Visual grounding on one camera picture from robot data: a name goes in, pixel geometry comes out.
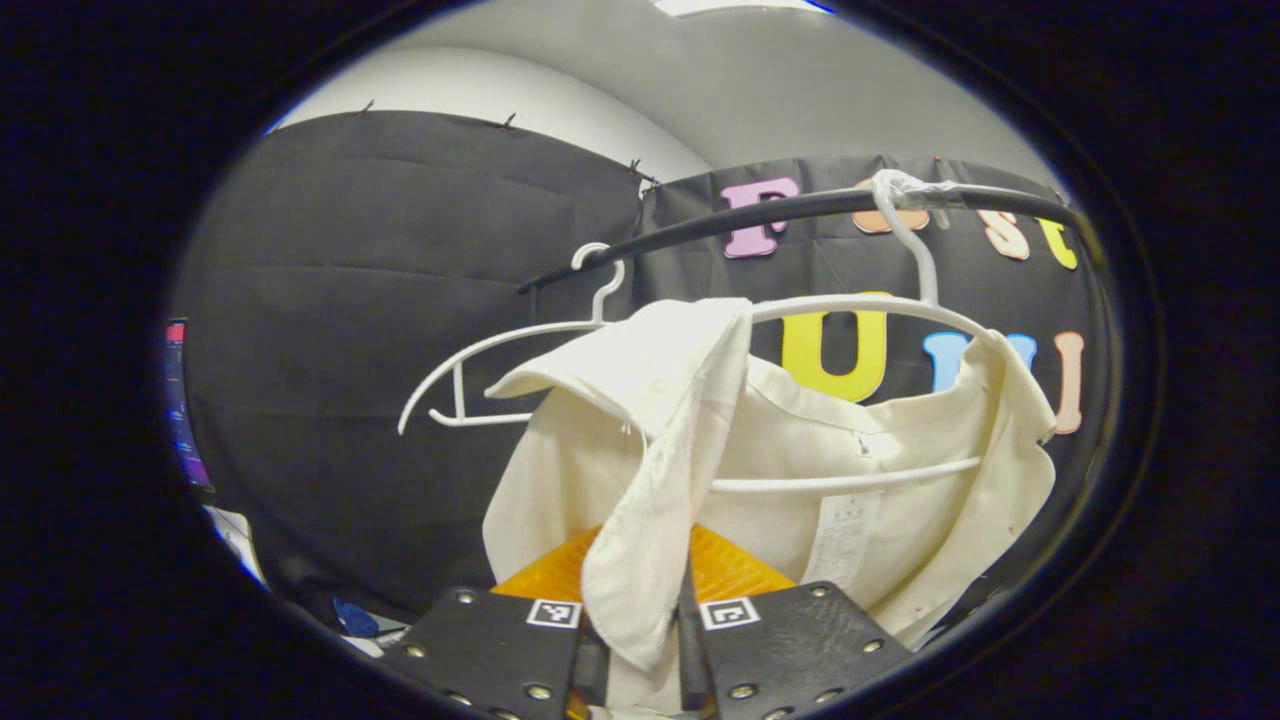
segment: orange object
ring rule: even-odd
[[[599,532],[600,528],[595,527],[573,536],[490,592],[530,600],[582,602],[582,560]],[[698,602],[795,587],[773,568],[701,525],[694,525],[690,533],[689,555],[694,564],[694,598]]]
[[[564,707],[564,717],[568,720],[591,720],[591,708],[582,700],[582,694],[576,689],[568,693],[568,705]]]
[[[854,188],[861,190],[870,186],[872,178],[867,178],[855,184]],[[902,218],[902,224],[913,231],[918,231],[929,224],[928,210],[899,210],[897,217]],[[879,210],[860,210],[854,213],[854,224],[858,225],[858,229],[867,234],[890,232],[888,220],[884,219],[884,215],[879,214]]]

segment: monitor screen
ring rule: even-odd
[[[191,432],[191,419],[187,416],[187,388],[183,382],[182,346],[187,340],[187,320],[170,320],[165,329],[164,373],[165,373],[165,414],[169,418],[169,430],[178,459],[182,461],[187,480],[195,486],[212,488],[205,464],[196,452],[196,438]]]

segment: pink letter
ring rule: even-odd
[[[755,205],[767,195],[781,195],[794,197],[800,195],[800,186],[791,178],[776,178],[771,181],[753,182],[748,184],[735,184],[721,191],[721,197],[728,200],[730,208],[745,208]],[[786,220],[769,225],[773,232],[782,232],[787,228]],[[765,237],[764,228],[744,228],[733,231],[733,237],[724,246],[726,258],[753,258],[756,255],[769,255],[778,249],[778,241]]]

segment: foam letter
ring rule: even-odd
[[[956,384],[965,347],[969,347],[969,338],[960,333],[933,333],[924,338],[924,351],[933,357],[933,392]]]
[[[881,295],[887,292],[859,292]],[[858,402],[876,392],[884,379],[884,355],[888,346],[886,313],[863,310],[858,316],[858,364],[844,375],[832,375],[822,368],[822,319],[827,313],[808,313],[782,318],[782,368],[791,378],[810,389]]]
[[[794,197],[800,195],[800,186],[791,178],[776,178],[748,184],[735,184],[721,191],[721,197],[728,200],[730,208],[745,208],[755,205],[767,195],[781,195]],[[786,220],[769,225],[773,232],[782,232],[787,228]],[[753,258],[756,255],[769,255],[778,249],[778,241],[765,237],[764,227],[744,228],[733,231],[733,237],[724,246],[726,258]]]
[[[1025,260],[1032,250],[1027,245],[1027,237],[1015,228],[1018,218],[1012,213],[997,213],[995,210],[978,210],[978,217],[987,223],[987,240],[997,252],[1015,260]]]
[[[1080,429],[1080,354],[1084,338],[1080,333],[1057,333],[1053,338],[1062,356],[1062,396],[1057,401],[1057,434],[1065,436]]]
[[[867,178],[863,182],[855,184],[854,190],[870,187],[870,184],[872,184],[870,178]],[[902,218],[902,223],[905,223],[906,227],[911,228],[913,231],[918,231],[924,225],[929,224],[928,210],[899,210],[897,215]],[[854,213],[854,224],[858,225],[858,229],[863,231],[867,234],[878,234],[882,232],[890,232],[888,220],[886,220],[884,215],[881,215],[878,210],[861,210]]]
[[[1062,231],[1066,228],[1053,220],[1036,219],[1039,222],[1041,229],[1044,231],[1044,241],[1048,242],[1048,249],[1053,251],[1053,258],[1068,270],[1074,270],[1076,265],[1075,252],[1071,252],[1071,249],[1062,241]]]
[[[1009,345],[1014,346],[1018,356],[1027,369],[1032,369],[1032,360],[1036,359],[1036,341],[1024,334],[1009,336]],[[969,338],[961,333],[933,333],[924,338],[924,352],[933,359],[933,391],[942,392],[951,389],[956,384],[956,375],[960,374],[960,356],[969,347]]]
[[[1023,365],[1027,365],[1027,369],[1030,370],[1032,360],[1036,359],[1036,341],[1024,334],[1011,334],[1006,337],[1009,338],[1009,345],[1012,345],[1014,351],[1023,359]]]

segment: care label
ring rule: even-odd
[[[800,579],[801,585],[826,580],[850,594],[870,541],[872,525],[879,512],[879,501],[881,491],[822,498],[818,529],[809,551],[809,565]]]

